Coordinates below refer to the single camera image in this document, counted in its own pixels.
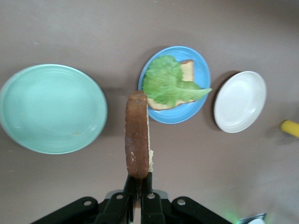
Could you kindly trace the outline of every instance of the bread slice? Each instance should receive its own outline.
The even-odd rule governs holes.
[[[190,59],[190,60],[186,60],[186,61],[181,62],[181,68],[182,68],[182,71],[183,71],[182,80],[183,81],[192,81],[192,82],[194,82],[194,61]],[[178,100],[174,107],[169,107],[168,105],[165,105],[165,104],[158,104],[153,99],[150,99],[150,98],[148,98],[147,101],[148,101],[149,106],[153,110],[160,111],[160,110],[172,109],[172,108],[177,107],[181,104],[194,102],[195,100],[189,100],[187,102],[185,102],[183,100]]]
[[[125,129],[128,173],[135,179],[143,179],[153,170],[148,103],[143,91],[134,91],[128,98]]]

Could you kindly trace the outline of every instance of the gray table surface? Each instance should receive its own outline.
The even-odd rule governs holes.
[[[183,123],[150,120],[154,189],[232,223],[262,212],[268,224],[299,223],[299,141],[279,130],[285,119],[299,122],[298,1],[0,0],[0,85],[31,65],[64,64],[99,84],[109,110],[102,134],[71,154],[32,152],[0,129],[2,224],[33,222],[82,196],[100,202],[123,187],[128,95],[151,56],[174,45],[206,59],[214,91]],[[251,127],[225,133],[213,101],[245,70],[265,79],[267,101]]]

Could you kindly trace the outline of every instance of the yellow object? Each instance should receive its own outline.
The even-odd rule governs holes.
[[[280,130],[299,138],[299,124],[291,120],[285,120],[282,122]]]

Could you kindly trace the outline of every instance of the blue plate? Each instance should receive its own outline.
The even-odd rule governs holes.
[[[93,142],[107,119],[100,87],[86,74],[42,64],[12,76],[0,92],[0,122],[20,145],[64,154]]]
[[[195,50],[184,47],[184,46],[174,46],[165,48],[158,53],[156,53],[144,66],[138,83],[138,90],[142,90],[142,81],[150,63],[158,57],[164,55],[174,56],[178,62],[182,62],[188,59],[194,61],[194,81],[202,89],[209,88],[211,84],[210,71],[205,59]],[[149,107],[149,116],[156,121],[165,124],[176,124],[183,122],[192,116],[194,116],[203,106],[207,98],[204,96],[201,100],[197,100],[188,104],[181,104],[173,109],[155,111]]]

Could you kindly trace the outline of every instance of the green lettuce leaf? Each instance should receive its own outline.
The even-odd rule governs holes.
[[[159,104],[174,107],[177,100],[200,100],[212,89],[201,89],[195,82],[183,81],[181,64],[173,56],[156,58],[149,65],[142,90]]]

